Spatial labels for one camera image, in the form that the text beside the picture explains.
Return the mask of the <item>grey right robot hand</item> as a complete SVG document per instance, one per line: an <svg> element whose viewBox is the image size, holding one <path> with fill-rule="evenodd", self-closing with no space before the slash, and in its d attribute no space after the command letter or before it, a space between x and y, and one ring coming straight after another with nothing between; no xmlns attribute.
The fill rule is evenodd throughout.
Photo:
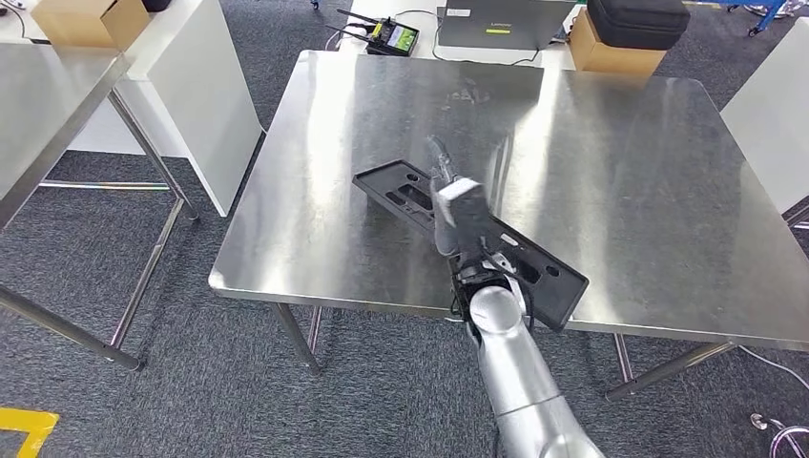
<svg viewBox="0 0 809 458"><path fill-rule="evenodd" d="M451 160L446 146L435 135L426 138L425 149L433 160L429 188L433 206L434 243L442 256L451 257L457 253L457 240L454 229L446 220L446 210L439 200L439 192L453 180Z"/></svg>

